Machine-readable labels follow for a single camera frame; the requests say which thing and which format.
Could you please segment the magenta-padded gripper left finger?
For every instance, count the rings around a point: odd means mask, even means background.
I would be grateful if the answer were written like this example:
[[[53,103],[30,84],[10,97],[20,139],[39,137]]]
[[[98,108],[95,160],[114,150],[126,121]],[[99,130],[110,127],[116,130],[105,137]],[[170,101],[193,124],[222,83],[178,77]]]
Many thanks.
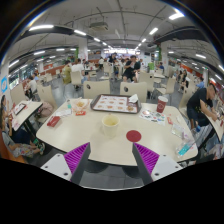
[[[79,184],[90,152],[90,143],[87,142],[66,154],[57,153],[41,168],[72,183]]]

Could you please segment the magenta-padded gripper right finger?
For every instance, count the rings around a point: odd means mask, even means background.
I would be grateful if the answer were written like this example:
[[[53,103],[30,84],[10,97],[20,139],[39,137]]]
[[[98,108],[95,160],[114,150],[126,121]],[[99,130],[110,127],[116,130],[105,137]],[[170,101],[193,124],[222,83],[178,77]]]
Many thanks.
[[[133,144],[132,153],[145,185],[182,169],[182,167],[168,155],[159,155],[138,143]]]

